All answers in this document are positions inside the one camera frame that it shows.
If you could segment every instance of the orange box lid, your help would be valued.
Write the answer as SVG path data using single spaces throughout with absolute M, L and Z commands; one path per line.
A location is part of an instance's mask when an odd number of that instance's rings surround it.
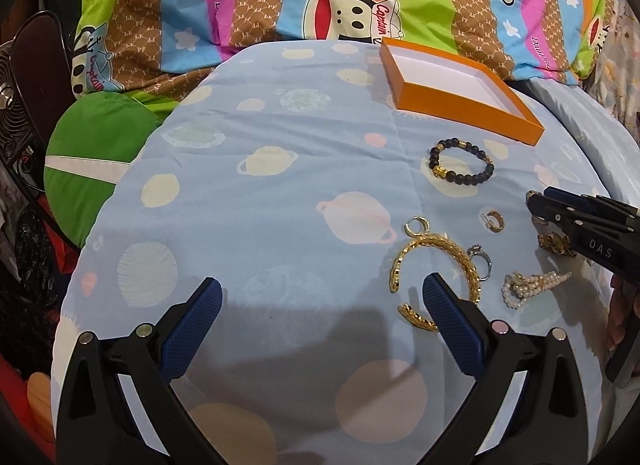
M 383 38 L 380 57 L 398 109 L 462 122 L 530 146 L 545 128 L 484 64 Z

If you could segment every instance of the colorful striped blanket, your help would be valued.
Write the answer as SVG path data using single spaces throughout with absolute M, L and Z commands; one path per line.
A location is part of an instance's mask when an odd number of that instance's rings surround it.
M 73 86 L 168 113 L 240 49 L 277 39 L 383 37 L 434 46 L 505 79 L 591 71 L 613 0 L 82 0 Z

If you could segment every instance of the black beaded bracelet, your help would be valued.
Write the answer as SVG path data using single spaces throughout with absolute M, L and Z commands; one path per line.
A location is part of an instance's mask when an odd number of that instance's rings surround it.
M 478 174 L 456 174 L 454 171 L 447 171 L 440 165 L 440 152 L 449 148 L 460 148 L 472 155 L 476 155 L 480 160 L 486 163 L 484 171 Z M 471 142 L 464 142 L 457 138 L 447 138 L 447 140 L 441 140 L 430 151 L 429 157 L 429 169 L 433 171 L 433 174 L 438 178 L 447 180 L 452 184 L 455 182 L 458 185 L 478 185 L 482 182 L 486 182 L 491 175 L 494 174 L 494 161 L 486 156 L 486 153 L 482 151 L 478 146 L 474 146 Z

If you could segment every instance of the green pillow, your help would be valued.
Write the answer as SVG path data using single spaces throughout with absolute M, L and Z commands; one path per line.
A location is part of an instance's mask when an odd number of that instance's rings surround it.
M 58 121 L 47 148 L 44 187 L 53 217 L 78 247 L 160 123 L 139 102 L 112 92 L 85 95 Z

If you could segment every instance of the jewelry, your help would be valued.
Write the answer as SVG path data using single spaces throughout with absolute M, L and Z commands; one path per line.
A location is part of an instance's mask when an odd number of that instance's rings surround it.
M 412 221 L 420 223 L 422 230 L 414 232 L 410 225 Z M 409 241 L 398 256 L 396 256 L 396 259 L 391 266 L 391 270 L 389 271 L 389 290 L 391 293 L 396 293 L 400 288 L 400 265 L 402 264 L 404 257 L 410 251 L 417 247 L 436 247 L 437 249 L 447 252 L 447 254 L 458 262 L 465 273 L 466 282 L 469 288 L 469 301 L 477 304 L 480 301 L 480 276 L 478 275 L 476 265 L 471 261 L 471 257 L 466 254 L 464 249 L 460 248 L 460 246 L 456 245 L 449 238 L 439 234 L 430 234 L 429 230 L 429 221 L 422 216 L 417 216 L 404 225 L 404 232 L 413 239 Z M 474 255 L 484 257 L 480 252 L 475 252 Z M 398 312 L 400 312 L 400 314 L 415 327 L 428 331 L 438 331 L 438 327 L 433 321 L 425 319 L 415 313 L 411 305 L 406 302 L 398 307 Z
M 578 252 L 571 248 L 569 236 L 562 236 L 556 232 L 551 232 L 547 235 L 538 234 L 538 245 L 541 249 L 545 249 L 556 254 L 567 255 L 568 257 L 575 257 L 578 255 Z
M 486 261 L 488 271 L 486 273 L 486 276 L 480 277 L 480 281 L 486 281 L 487 279 L 489 279 L 489 277 L 491 277 L 491 259 L 489 258 L 489 254 L 484 252 L 480 245 L 474 245 L 473 247 L 466 249 L 466 255 L 469 256 L 469 259 L 473 259 L 474 257 L 476 257 L 476 255 L 479 255 Z
M 460 148 L 466 152 L 476 155 L 480 160 L 486 163 L 484 171 L 478 174 L 456 174 L 455 171 L 447 171 L 440 165 L 440 152 L 449 148 Z M 482 182 L 486 182 L 491 175 L 494 174 L 494 161 L 489 158 L 484 151 L 481 151 L 478 146 L 474 146 L 471 142 L 464 142 L 457 138 L 447 138 L 447 140 L 441 140 L 437 145 L 431 149 L 429 157 L 429 169 L 433 171 L 433 174 L 447 180 L 447 182 L 455 182 L 458 185 L 478 185 Z
M 504 278 L 502 298 L 509 308 L 521 307 L 527 299 L 539 293 L 550 290 L 571 277 L 571 272 L 558 274 L 555 270 L 542 275 L 528 275 L 525 277 L 518 271 Z
M 482 214 L 480 217 L 482 218 L 482 221 L 484 221 L 484 225 L 491 230 L 491 232 L 497 234 L 504 230 L 504 218 L 497 210 L 490 210 L 487 214 Z M 488 217 L 494 218 L 498 224 L 496 225 Z
M 527 203 L 529 203 L 529 198 L 531 198 L 535 194 L 541 194 L 541 193 L 538 192 L 537 190 L 530 190 L 530 191 L 527 192 Z M 533 220 L 534 223 L 537 223 L 538 225 L 544 225 L 544 226 L 549 225 L 549 222 L 547 220 L 541 218 L 540 216 L 534 216 L 532 214 L 531 215 L 531 219 Z

